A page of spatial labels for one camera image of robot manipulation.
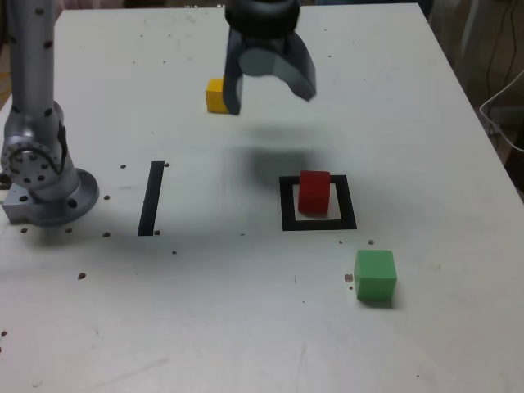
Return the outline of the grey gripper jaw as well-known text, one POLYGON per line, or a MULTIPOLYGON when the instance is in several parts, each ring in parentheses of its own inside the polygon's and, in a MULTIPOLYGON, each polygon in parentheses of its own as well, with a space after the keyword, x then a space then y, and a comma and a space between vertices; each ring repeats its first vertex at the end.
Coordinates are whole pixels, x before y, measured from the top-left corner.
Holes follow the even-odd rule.
POLYGON ((223 101, 230 115, 239 115, 241 112, 244 73, 240 60, 247 49, 246 38, 239 31, 230 28, 223 83, 223 101))
POLYGON ((239 58, 244 75, 274 76, 299 98, 316 96, 316 71, 307 47, 296 33, 284 38, 249 38, 239 58))

